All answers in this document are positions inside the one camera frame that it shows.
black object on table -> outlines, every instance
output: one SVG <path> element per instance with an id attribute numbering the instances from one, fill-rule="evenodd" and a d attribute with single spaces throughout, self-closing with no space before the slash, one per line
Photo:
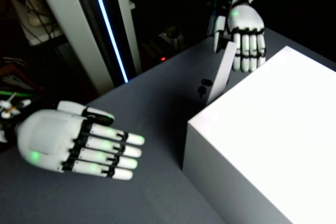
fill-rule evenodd
<path id="1" fill-rule="evenodd" d="M 336 69 L 274 31 L 266 29 L 265 39 L 268 57 L 288 45 Z M 206 101 L 197 88 L 214 79 L 222 55 L 207 39 L 90 103 L 116 116 L 113 127 L 145 137 L 131 181 L 42 170 L 16 147 L 1 154 L 1 223 L 224 223 L 181 170 L 187 120 Z M 247 75 L 232 71 L 226 90 Z"/>

light strip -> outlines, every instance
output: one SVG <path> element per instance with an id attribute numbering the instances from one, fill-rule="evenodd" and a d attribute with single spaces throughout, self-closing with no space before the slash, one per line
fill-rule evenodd
<path id="1" fill-rule="evenodd" d="M 122 64 L 121 58 L 120 58 L 120 54 L 119 54 L 119 50 L 117 48 L 116 40 L 114 39 L 114 35 L 113 35 L 113 32 L 112 32 L 112 28 L 111 28 L 111 25 L 110 25 L 109 18 L 107 17 L 104 2 L 103 2 L 103 0 L 98 0 L 98 3 L 99 3 L 99 6 L 100 6 L 101 13 L 103 14 L 107 30 L 108 30 L 109 35 L 110 35 L 110 39 L 111 39 L 111 42 L 112 42 L 112 45 L 113 45 L 113 48 L 114 48 L 115 55 L 117 55 L 117 60 L 118 60 L 119 66 L 120 66 L 120 70 L 122 72 L 122 76 L 124 77 L 125 83 L 127 83 L 128 79 L 127 79 L 127 76 L 126 76 L 125 69 L 124 69 L 124 66 Z"/>

